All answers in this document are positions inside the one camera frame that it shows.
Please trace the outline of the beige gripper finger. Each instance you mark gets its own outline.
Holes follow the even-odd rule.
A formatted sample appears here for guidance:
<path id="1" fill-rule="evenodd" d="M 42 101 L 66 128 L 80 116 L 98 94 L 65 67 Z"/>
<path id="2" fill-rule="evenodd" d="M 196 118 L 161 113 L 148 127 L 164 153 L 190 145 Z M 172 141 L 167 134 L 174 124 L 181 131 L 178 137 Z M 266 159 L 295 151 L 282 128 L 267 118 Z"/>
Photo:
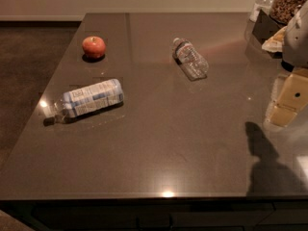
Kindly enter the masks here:
<path id="1" fill-rule="evenodd" d="M 308 105 L 308 69 L 296 68 L 289 75 L 278 77 L 272 101 L 269 122 L 288 126 Z"/>

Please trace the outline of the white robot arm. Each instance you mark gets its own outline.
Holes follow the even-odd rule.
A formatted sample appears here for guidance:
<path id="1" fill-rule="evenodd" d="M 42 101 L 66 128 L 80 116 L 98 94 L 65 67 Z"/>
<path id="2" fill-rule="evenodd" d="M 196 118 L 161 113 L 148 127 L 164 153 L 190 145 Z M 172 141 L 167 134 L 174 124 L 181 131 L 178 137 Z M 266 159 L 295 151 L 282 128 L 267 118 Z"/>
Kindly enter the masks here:
<path id="1" fill-rule="evenodd" d="M 308 105 L 308 2 L 287 25 L 282 60 L 293 70 L 276 78 L 267 121 L 286 127 Z"/>

